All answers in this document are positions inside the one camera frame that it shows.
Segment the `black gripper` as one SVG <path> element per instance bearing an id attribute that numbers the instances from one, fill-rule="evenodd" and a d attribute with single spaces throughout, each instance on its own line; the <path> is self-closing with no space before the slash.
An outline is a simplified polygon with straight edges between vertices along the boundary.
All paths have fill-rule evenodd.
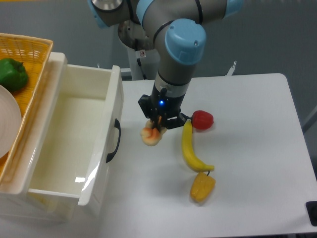
<path id="1" fill-rule="evenodd" d="M 186 122 L 186 116 L 181 113 L 181 104 L 185 94 L 178 97 L 168 95 L 166 87 L 158 90 L 153 86 L 151 95 L 143 95 L 138 104 L 145 117 L 152 122 L 152 129 L 162 131 L 182 127 Z"/>

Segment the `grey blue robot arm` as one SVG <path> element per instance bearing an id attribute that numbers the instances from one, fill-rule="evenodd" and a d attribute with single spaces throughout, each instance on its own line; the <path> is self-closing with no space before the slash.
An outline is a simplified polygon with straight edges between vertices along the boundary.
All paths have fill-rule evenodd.
<path id="1" fill-rule="evenodd" d="M 90 0 L 100 26 L 133 23 L 131 48 L 156 50 L 160 61 L 151 95 L 138 103 L 156 129 L 181 127 L 187 117 L 181 104 L 207 35 L 203 24 L 227 18 L 243 6 L 241 0 Z"/>

